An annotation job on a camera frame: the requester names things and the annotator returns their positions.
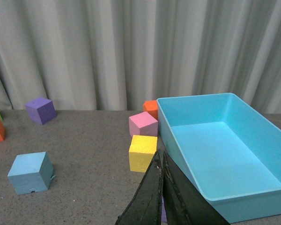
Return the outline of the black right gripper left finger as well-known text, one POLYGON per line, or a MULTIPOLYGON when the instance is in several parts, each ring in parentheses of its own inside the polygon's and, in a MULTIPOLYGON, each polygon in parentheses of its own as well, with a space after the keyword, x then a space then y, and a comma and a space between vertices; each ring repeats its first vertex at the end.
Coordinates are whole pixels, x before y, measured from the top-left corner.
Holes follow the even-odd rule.
POLYGON ((117 225, 160 225, 162 217, 163 170, 155 152, 132 200, 118 216, 117 225))

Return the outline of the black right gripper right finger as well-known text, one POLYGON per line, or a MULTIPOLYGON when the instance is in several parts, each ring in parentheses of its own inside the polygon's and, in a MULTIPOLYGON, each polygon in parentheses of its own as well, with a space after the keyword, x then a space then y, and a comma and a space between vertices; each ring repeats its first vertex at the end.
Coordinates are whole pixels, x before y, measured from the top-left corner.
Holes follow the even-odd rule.
POLYGON ((189 181, 167 152, 163 153, 163 196, 169 225, 228 225, 189 181))

